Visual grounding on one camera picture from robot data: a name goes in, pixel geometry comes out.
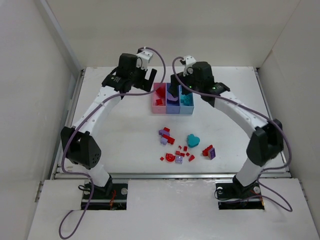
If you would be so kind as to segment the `red curved lego slab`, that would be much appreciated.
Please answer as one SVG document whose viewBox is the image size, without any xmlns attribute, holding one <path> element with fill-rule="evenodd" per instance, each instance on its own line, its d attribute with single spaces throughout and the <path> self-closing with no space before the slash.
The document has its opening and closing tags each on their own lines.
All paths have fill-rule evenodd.
<svg viewBox="0 0 320 240">
<path fill-rule="evenodd" d="M 164 99 L 166 97 L 166 86 L 160 86 L 155 92 L 159 98 Z"/>
</svg>

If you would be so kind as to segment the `teal heart lego piece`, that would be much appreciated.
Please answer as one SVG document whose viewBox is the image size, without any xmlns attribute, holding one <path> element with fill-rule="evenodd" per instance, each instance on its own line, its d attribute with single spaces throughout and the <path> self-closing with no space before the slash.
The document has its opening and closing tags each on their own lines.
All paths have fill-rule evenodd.
<svg viewBox="0 0 320 240">
<path fill-rule="evenodd" d="M 189 134 L 187 136 L 186 142 L 189 148 L 194 148 L 199 145 L 200 138 L 198 136 L 195 136 L 194 134 Z"/>
</svg>

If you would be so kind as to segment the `purple square lego brick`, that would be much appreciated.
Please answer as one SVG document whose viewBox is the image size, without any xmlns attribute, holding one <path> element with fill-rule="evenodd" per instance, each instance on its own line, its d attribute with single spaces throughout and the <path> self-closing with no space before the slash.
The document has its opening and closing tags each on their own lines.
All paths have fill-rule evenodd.
<svg viewBox="0 0 320 240">
<path fill-rule="evenodd" d="M 210 148 L 208 151 L 207 151 L 207 157 L 210 159 L 210 160 L 213 160 L 215 157 L 216 157 L 216 150 L 214 147 Z"/>
</svg>

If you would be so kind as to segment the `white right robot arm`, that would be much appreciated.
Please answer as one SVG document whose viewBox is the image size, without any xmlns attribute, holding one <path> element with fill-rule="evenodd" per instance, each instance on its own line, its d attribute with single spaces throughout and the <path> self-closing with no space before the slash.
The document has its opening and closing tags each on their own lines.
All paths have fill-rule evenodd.
<svg viewBox="0 0 320 240">
<path fill-rule="evenodd" d="M 206 61 L 196 61 L 192 56 L 178 57 L 184 66 L 183 72 L 170 77 L 169 93 L 195 93 L 215 109 L 226 114 L 249 137 L 246 149 L 247 159 L 240 171 L 232 179 L 232 187 L 239 194 L 246 191 L 257 180 L 264 166 L 284 149 L 281 134 L 282 123 L 262 116 L 243 103 L 222 82 L 216 82 L 211 65 Z"/>
</svg>

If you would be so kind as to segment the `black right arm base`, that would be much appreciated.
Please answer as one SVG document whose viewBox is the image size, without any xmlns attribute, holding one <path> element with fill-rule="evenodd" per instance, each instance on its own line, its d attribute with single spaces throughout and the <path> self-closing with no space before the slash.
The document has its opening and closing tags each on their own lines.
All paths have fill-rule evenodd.
<svg viewBox="0 0 320 240">
<path fill-rule="evenodd" d="M 217 180 L 214 197 L 219 210 L 264 210 L 260 185 L 254 181 L 242 186 L 234 176 L 232 181 Z"/>
</svg>

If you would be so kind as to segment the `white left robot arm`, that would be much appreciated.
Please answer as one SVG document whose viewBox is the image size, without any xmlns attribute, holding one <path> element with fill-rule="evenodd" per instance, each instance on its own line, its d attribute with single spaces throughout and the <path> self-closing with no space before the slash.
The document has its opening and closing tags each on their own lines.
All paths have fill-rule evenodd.
<svg viewBox="0 0 320 240">
<path fill-rule="evenodd" d="M 152 69 L 146 78 L 152 57 L 153 53 L 146 49 L 140 49 L 136 54 L 121 54 L 118 66 L 104 78 L 86 112 L 72 127 L 65 126 L 60 132 L 65 158 L 81 166 L 84 174 L 93 180 L 93 187 L 104 193 L 110 191 L 112 178 L 100 163 L 102 150 L 95 136 L 111 110 L 132 87 L 147 93 L 151 91 L 157 74 L 157 70 Z"/>
</svg>

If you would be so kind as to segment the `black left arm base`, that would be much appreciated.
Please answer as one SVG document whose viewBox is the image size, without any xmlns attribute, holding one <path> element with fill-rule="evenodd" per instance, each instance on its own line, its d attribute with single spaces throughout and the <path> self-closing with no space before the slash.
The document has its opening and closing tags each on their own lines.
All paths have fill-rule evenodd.
<svg viewBox="0 0 320 240">
<path fill-rule="evenodd" d="M 82 191 L 81 210 L 84 210 L 90 197 L 91 184 L 86 182 L 79 185 L 78 189 Z M 93 196 L 89 202 L 88 210 L 106 210 L 106 211 L 122 211 L 127 209 L 128 183 L 120 182 L 112 185 L 109 195 L 105 195 L 102 191 L 94 190 Z"/>
</svg>

